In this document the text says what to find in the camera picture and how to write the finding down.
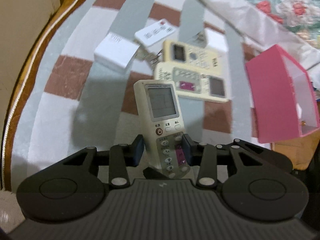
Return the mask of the white key tag card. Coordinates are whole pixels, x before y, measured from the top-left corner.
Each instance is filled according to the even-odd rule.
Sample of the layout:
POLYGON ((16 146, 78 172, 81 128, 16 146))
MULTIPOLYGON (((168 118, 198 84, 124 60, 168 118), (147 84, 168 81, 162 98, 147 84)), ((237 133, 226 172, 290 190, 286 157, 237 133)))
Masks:
POLYGON ((173 34, 176 30, 177 28, 166 19, 161 19, 135 32, 134 37, 135 40, 146 48, 153 46, 157 42, 173 34))

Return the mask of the pink cardboard box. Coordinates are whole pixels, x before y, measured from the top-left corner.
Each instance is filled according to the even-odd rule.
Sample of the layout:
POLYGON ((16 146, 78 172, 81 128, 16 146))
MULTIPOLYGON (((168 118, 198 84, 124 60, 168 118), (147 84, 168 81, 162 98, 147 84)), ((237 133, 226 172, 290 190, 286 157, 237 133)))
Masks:
POLYGON ((261 144, 319 129, 315 93, 306 70, 279 45, 245 64, 261 144))

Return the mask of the striped checkered rug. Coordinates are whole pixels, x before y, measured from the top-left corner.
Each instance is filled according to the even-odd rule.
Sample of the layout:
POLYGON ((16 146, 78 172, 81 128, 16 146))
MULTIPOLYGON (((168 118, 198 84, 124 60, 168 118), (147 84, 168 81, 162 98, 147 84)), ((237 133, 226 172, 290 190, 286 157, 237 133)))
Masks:
POLYGON ((233 86, 254 50, 199 0, 86 0, 56 31, 36 71, 15 103, 6 127, 4 187, 16 191, 28 176, 87 146, 106 150, 129 143, 140 132, 133 85, 151 79, 150 66, 133 59, 124 72, 94 60, 94 50, 110 32, 133 40, 135 32, 166 19, 177 28, 172 40, 200 45, 197 34, 221 34, 229 53, 221 56, 227 76, 226 103, 182 98, 184 123, 196 141, 254 142, 254 115, 247 80, 233 86))

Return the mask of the bunch of keys with ring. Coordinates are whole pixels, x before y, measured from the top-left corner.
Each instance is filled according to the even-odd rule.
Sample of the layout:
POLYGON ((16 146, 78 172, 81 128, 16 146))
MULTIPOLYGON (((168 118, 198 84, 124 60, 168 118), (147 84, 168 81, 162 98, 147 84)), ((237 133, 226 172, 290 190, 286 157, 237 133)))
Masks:
POLYGON ((145 47, 140 46, 136 52, 135 58, 139 61, 146 61, 147 63, 154 65, 161 62, 163 50, 158 53, 150 52, 145 47))

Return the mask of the white 90W charger block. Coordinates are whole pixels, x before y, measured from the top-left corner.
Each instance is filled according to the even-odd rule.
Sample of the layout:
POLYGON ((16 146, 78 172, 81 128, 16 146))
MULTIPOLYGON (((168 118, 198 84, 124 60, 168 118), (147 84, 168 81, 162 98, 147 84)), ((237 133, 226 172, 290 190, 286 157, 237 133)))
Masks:
POLYGON ((139 45, 109 32, 94 50, 94 60, 115 72, 125 72, 139 45))

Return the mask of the cream remote with grey dial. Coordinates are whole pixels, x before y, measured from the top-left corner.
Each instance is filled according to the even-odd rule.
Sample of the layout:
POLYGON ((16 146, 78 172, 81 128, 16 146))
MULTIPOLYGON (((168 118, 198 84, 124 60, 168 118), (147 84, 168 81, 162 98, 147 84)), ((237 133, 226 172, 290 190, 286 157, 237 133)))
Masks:
POLYGON ((219 53, 216 50, 201 48, 174 40, 163 42, 163 60, 187 64, 195 68, 204 69, 214 75, 222 75, 219 53))

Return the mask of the cream remote with large screen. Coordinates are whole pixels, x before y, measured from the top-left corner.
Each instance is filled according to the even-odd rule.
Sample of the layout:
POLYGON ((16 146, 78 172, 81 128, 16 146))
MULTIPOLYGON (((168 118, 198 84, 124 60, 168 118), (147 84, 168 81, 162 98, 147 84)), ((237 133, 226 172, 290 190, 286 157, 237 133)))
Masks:
POLYGON ((182 150, 185 128, 174 83, 139 80, 133 88, 149 166, 170 179, 183 178, 190 166, 182 150))

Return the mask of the white bed skirt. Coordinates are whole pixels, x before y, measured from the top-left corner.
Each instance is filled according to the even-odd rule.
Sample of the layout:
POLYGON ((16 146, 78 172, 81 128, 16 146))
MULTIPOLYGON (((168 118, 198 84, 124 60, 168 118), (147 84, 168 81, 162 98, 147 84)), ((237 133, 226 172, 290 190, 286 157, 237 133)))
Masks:
POLYGON ((319 48, 312 47, 247 0, 200 1, 261 50, 280 45, 307 70, 314 87, 319 88, 319 48))

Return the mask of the white power adapter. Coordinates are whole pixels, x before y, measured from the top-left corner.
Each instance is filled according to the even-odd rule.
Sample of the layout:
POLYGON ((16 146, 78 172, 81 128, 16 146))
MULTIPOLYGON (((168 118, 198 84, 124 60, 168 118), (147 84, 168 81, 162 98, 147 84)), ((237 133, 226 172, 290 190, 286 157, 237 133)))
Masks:
POLYGON ((205 48, 217 50, 220 53, 227 53, 229 51, 226 38, 223 34, 218 33, 210 28, 204 29, 205 48))

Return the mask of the beige cabinet side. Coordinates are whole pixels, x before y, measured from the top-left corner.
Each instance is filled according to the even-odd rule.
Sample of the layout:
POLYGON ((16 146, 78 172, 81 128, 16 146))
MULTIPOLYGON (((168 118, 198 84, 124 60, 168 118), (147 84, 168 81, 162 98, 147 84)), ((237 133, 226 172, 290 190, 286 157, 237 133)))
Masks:
POLYGON ((1 0, 1 187, 11 190, 11 152, 22 109, 12 96, 22 68, 60 0, 1 0))

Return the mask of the cream remote with purple panel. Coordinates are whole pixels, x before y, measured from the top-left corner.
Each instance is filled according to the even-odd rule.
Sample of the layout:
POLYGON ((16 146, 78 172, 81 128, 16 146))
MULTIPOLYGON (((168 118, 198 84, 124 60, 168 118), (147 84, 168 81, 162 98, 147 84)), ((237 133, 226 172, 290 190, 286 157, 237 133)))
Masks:
POLYGON ((160 62, 154 79, 174 82, 176 93, 185 98, 225 103, 228 101, 223 77, 187 64, 160 62))

